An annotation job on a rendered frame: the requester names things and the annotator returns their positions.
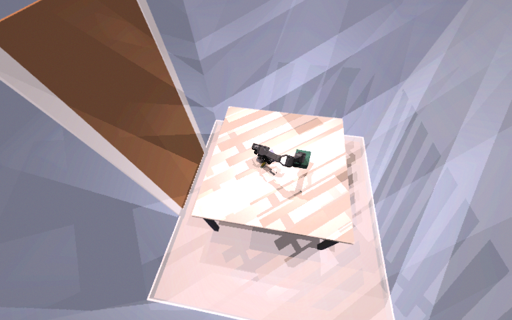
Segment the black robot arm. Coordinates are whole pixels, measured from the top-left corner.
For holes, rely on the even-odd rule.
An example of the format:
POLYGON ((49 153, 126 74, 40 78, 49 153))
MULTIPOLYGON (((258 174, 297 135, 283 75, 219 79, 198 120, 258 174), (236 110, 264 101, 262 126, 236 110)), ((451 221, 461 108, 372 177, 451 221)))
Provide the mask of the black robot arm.
POLYGON ((276 162, 282 164, 281 162, 281 158, 282 157, 285 157, 287 156, 286 158, 286 161, 285 161, 285 164, 282 164, 282 166, 284 167, 292 167, 294 163, 298 162, 298 163, 303 163, 304 160, 305 160, 305 156, 306 156, 306 153, 303 153, 303 152, 298 152, 295 154, 295 156, 290 156, 290 155, 277 155, 275 153, 272 153, 270 152, 270 147, 267 147, 267 146, 264 146, 264 145, 260 145, 260 144, 256 144, 254 143, 252 145, 252 150, 255 150, 257 151, 257 154, 259 155, 257 158, 256 158, 256 161, 260 162, 260 163, 264 163, 264 159, 265 157, 264 156, 267 156, 273 160, 275 160, 276 162))

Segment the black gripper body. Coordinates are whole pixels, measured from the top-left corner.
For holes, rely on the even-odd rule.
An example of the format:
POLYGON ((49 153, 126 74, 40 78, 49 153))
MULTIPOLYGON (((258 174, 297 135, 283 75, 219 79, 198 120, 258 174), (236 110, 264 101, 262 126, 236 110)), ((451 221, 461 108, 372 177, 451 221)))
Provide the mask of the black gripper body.
MULTIPOLYGON (((254 151, 254 154, 258 155, 258 154, 257 154, 257 151, 254 151)), ((265 157, 266 162, 267 162, 269 165, 274 161, 273 159, 271 159, 271 158, 269 158, 269 157, 267 157, 267 156, 264 156, 264 157, 265 157)))

